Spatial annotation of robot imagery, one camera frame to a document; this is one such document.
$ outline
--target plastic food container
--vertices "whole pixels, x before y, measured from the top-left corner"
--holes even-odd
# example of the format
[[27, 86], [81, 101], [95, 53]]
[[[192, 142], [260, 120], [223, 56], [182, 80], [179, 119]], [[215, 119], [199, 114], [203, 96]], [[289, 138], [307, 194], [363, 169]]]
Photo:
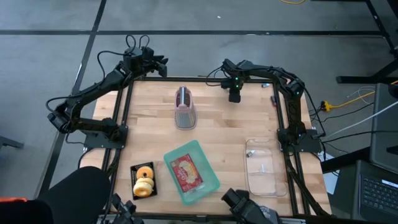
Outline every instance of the plastic food container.
[[249, 139], [244, 150], [246, 187], [255, 196], [280, 197], [287, 193], [280, 143]]
[[220, 187], [216, 174], [196, 140], [166, 153], [164, 161], [184, 205], [190, 205]]

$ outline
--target donut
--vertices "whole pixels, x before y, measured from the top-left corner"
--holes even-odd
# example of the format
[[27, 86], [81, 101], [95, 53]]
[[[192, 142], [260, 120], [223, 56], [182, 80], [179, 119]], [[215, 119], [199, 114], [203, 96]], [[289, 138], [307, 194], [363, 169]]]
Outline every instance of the donut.
[[152, 168], [148, 166], [141, 167], [140, 169], [137, 170], [137, 179], [140, 179], [142, 177], [149, 177], [151, 179], [154, 178], [154, 171]]
[[150, 184], [152, 187], [154, 187], [154, 185], [155, 185], [155, 182], [149, 177], [141, 177], [140, 179], [137, 180], [136, 183], [139, 183], [139, 182], [145, 182], [147, 184]]
[[138, 197], [148, 197], [152, 193], [152, 186], [146, 182], [138, 182], [133, 187], [132, 191]]

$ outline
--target black tray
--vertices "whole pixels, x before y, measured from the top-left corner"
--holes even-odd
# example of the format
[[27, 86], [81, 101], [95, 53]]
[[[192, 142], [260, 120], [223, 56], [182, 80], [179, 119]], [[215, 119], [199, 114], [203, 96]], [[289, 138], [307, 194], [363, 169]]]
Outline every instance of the black tray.
[[153, 162], [146, 162], [146, 163], [143, 163], [143, 164], [138, 164], [138, 165], [135, 165], [135, 166], [131, 166], [131, 167], [130, 167], [130, 173], [131, 173], [131, 192], [132, 192], [132, 199], [133, 199], [133, 200], [139, 200], [139, 199], [148, 198], [148, 197], [138, 197], [138, 196], [135, 196], [135, 195], [134, 195], [134, 191], [133, 191], [133, 188], [134, 188], [134, 186], [135, 186], [135, 184], [136, 184], [136, 182], [137, 182], [137, 170], [140, 169], [140, 168], [143, 167], [143, 166], [148, 166], [148, 167], [152, 168], [152, 170], [154, 171], [154, 178], [153, 178], [153, 180], [154, 180], [154, 183], [155, 183], [155, 184], [154, 184], [154, 187], [152, 188], [152, 190], [153, 190], [152, 193], [151, 193], [148, 197], [152, 197], [152, 196], [157, 195], [154, 163], [153, 163]]

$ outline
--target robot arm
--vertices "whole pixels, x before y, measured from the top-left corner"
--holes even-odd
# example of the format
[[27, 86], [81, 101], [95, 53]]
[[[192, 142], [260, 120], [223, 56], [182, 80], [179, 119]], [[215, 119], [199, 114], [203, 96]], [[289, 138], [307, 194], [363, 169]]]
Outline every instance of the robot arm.
[[159, 71], [160, 76], [167, 77], [167, 61], [163, 55], [155, 56], [149, 47], [130, 47], [124, 52], [123, 61], [104, 80], [66, 97], [47, 118], [61, 133], [68, 134], [76, 130], [85, 133], [88, 147], [122, 148], [127, 127], [118, 126], [111, 118], [102, 121], [80, 118], [81, 110], [88, 103], [111, 91], [121, 90], [154, 70]]
[[286, 149], [287, 146], [299, 145], [309, 131], [305, 129], [301, 119], [300, 99], [305, 88], [303, 81], [293, 73], [286, 72], [283, 68], [254, 65], [247, 60], [235, 65], [230, 60], [225, 59], [221, 70], [230, 76], [221, 82], [221, 87], [229, 88], [229, 101], [234, 103], [241, 101], [240, 91], [244, 82], [248, 81], [250, 76], [268, 78], [274, 81], [274, 88], [277, 88], [284, 96], [289, 121], [288, 128], [278, 130], [279, 141], [283, 149]]

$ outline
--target teal tray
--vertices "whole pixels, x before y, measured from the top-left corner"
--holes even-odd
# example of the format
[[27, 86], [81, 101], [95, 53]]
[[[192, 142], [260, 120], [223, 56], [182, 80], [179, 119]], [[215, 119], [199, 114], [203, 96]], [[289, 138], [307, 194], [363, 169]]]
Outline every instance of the teal tray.
[[[202, 183], [196, 186], [194, 189], [190, 189], [188, 191], [185, 189], [185, 192], [183, 192], [183, 189], [181, 188], [181, 185], [178, 182], [177, 176], [173, 170], [172, 162], [175, 162], [177, 159], [186, 156], [187, 154], [189, 154], [189, 157], [195, 165], [195, 168], [202, 179]], [[196, 140], [190, 141], [178, 149], [166, 153], [164, 155], [164, 161], [169, 168], [184, 205], [193, 204], [197, 200], [219, 189], [220, 187], [220, 182], [216, 174], [211, 168], [205, 153], [199, 145], [199, 142]]]

